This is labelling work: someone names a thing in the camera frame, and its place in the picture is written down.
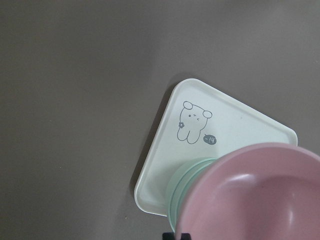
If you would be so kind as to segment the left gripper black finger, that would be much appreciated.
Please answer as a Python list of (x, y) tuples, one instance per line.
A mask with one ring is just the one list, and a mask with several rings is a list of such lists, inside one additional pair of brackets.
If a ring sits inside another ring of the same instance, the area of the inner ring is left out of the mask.
[(192, 237), (189, 233), (177, 235), (174, 232), (164, 232), (162, 234), (162, 240), (192, 240)]

